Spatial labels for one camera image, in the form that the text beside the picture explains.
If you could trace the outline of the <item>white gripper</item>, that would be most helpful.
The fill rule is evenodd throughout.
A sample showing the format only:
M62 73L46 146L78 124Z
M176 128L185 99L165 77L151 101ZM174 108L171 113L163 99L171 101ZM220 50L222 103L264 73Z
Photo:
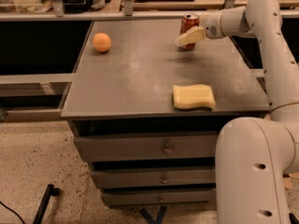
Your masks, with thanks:
M202 41L206 36L210 39L224 38L221 30L222 14L222 10L203 14L200 17L201 27L194 26L186 33L181 34L175 39L175 45L178 47L187 46Z

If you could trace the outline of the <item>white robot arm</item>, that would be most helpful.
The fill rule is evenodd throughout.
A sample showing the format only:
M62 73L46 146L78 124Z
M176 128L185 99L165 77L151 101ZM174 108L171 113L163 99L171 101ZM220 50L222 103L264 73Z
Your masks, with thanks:
M207 13L175 41L182 47L236 35L259 42L270 117L233 119L219 133L218 224L298 224L283 176L299 172L299 64L281 26L278 0L249 0L243 7Z

